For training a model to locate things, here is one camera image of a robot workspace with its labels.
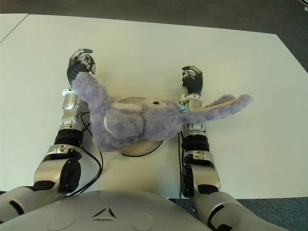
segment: wire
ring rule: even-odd
[[[184,142],[183,132],[181,131],[182,143]],[[184,166],[184,149],[182,148],[182,167]]]
[[[82,135],[82,140],[83,140],[83,136],[84,136],[84,133],[85,131],[87,130],[89,132],[89,134],[93,137],[93,134],[92,132],[89,130],[89,126],[90,126],[90,122],[88,124],[85,124],[84,120],[83,120],[83,115],[85,114],[88,114],[89,112],[84,112],[82,113],[80,116],[81,116],[81,121],[82,121],[82,124],[84,126],[83,130],[81,131],[81,135]],[[83,150],[88,156],[90,156],[93,160],[95,160],[95,162],[97,163],[97,165],[99,166],[99,170],[98,170],[98,173],[97,175],[89,182],[87,183],[85,186],[83,186],[82,188],[78,189],[77,191],[73,192],[72,194],[66,196],[66,197],[69,197],[69,196],[73,196],[73,195],[76,195],[77,193],[83,193],[86,189],[88,189],[100,176],[101,176],[101,173],[103,171],[103,155],[102,155],[102,152],[100,151],[100,156],[101,156],[101,162],[99,162],[99,160],[93,156],[90,152],[88,152],[83,146],[82,146],[82,142],[80,144],[80,148],[81,150]]]
[[[181,158],[180,158],[180,133],[178,133],[178,154],[179,154],[179,170],[180,170],[180,207],[182,207],[182,180],[181,180]]]

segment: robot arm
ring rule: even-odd
[[[79,49],[69,61],[69,83],[79,71],[95,74],[89,49]],[[48,149],[34,175],[34,185],[18,187],[0,196],[0,223],[57,201],[76,190],[81,175],[80,148],[89,122],[88,105],[71,88],[63,90],[63,117],[54,144]]]
[[[203,106],[202,72],[195,66],[183,68],[183,86],[189,95],[180,103],[189,108]],[[257,217],[232,196],[220,192],[220,180],[210,153],[205,124],[185,124],[182,129],[181,193],[192,198],[199,219],[215,231],[286,229]]]

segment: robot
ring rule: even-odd
[[[69,59],[69,84],[82,72],[95,74],[92,50],[79,49]],[[181,95],[184,107],[203,104],[202,71],[183,69]],[[101,161],[82,146],[89,130],[89,109],[72,88],[63,90],[63,117],[55,142],[49,147],[34,175],[33,186],[12,189],[0,196],[1,231],[285,231],[257,217],[227,193],[210,152],[205,124],[184,124],[180,163],[180,191],[191,198],[199,219],[173,202],[147,192],[103,190],[83,193],[103,171]],[[96,177],[76,191],[82,156],[89,155],[99,167]]]

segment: bunny head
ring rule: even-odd
[[[172,101],[147,99],[142,104],[144,119],[143,138],[160,141],[170,138],[181,130],[181,115]]]

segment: purple stuffed rabbit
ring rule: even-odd
[[[161,141],[181,131],[183,123],[204,123],[222,119],[244,109],[252,101],[249,95],[235,98],[224,95],[206,107],[182,113],[172,101],[147,99],[141,106],[114,103],[105,87],[89,73],[80,72],[73,89],[90,109],[93,143],[110,152],[140,139]]]

